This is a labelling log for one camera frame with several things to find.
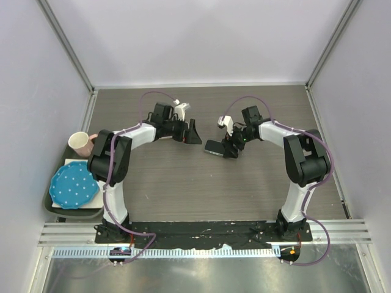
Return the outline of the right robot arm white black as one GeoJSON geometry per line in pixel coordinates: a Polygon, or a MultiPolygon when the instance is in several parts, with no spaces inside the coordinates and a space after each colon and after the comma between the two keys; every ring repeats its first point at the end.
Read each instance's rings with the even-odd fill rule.
{"type": "Polygon", "coordinates": [[[303,131],[289,128],[273,118],[264,119],[257,106],[242,110],[244,124],[236,126],[232,117],[219,117],[217,125],[226,130],[221,141],[224,158],[236,159],[245,144],[267,141],[283,149],[285,170],[290,187],[284,205],[278,211],[276,234],[283,241],[290,241],[306,223],[307,202],[313,191],[331,174],[332,162],[327,146],[317,130],[303,131]]]}

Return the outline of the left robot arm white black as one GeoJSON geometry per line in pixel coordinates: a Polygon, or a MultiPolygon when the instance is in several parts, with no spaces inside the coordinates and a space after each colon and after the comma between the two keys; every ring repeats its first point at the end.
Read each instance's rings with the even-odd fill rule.
{"type": "Polygon", "coordinates": [[[174,106],[156,103],[153,112],[136,126],[119,131],[104,129],[98,133],[87,161],[87,169],[103,194],[103,218],[102,223],[95,226],[96,243],[122,244],[134,234],[130,231],[123,191],[132,150],[165,137],[191,145],[202,143],[195,120],[185,120],[189,108],[188,103],[177,100],[174,106]]]}

